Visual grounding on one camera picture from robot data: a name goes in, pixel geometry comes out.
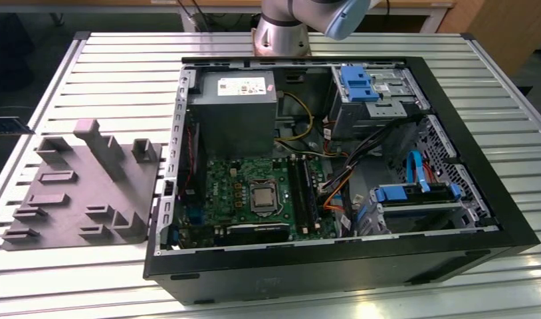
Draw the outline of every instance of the cpu socket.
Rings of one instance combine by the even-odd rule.
[[[277,182],[272,179],[250,181],[252,212],[269,217],[278,211]]]

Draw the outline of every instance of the motherboard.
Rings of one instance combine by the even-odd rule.
[[[334,218],[317,206],[325,179],[320,158],[209,161],[202,220],[193,220],[202,226],[182,235],[207,239],[207,246],[218,246],[219,237],[242,241],[256,233],[285,241],[336,238]]]

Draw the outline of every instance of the green motherboard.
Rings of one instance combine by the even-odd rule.
[[[308,170],[316,187],[325,180],[321,160],[308,159]],[[274,187],[273,200],[253,198],[254,186]],[[290,241],[336,237],[332,217],[320,219],[320,229],[301,233],[297,228],[297,211],[290,193],[289,160],[286,158],[213,160],[207,164],[207,199],[205,205],[206,225],[243,223],[286,223],[290,225]],[[258,203],[276,203],[276,210],[256,213]]]

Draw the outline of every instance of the wooden desk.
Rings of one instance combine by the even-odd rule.
[[[260,13],[261,0],[197,0],[206,13]],[[193,2],[183,0],[186,8],[197,12]],[[449,8],[456,0],[390,0],[392,15],[426,16],[421,32],[436,33]],[[0,0],[0,12],[16,13],[178,13],[177,0]],[[369,15],[386,14],[384,0]],[[185,15],[183,30],[194,32]]]

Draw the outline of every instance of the floor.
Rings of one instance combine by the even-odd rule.
[[[214,31],[249,31],[250,15],[226,15],[213,18]],[[44,94],[47,84],[71,43],[77,31],[94,32],[182,32],[179,16],[155,14],[133,15],[64,15],[64,25],[55,27],[47,14],[23,14],[20,20],[31,35],[36,51],[27,57],[35,80],[24,89],[0,93],[0,116],[19,116],[28,121],[34,108]],[[520,74],[513,78],[517,85],[535,86],[528,98],[541,113],[541,58],[529,58]],[[0,171],[15,147],[18,138],[0,137]]]

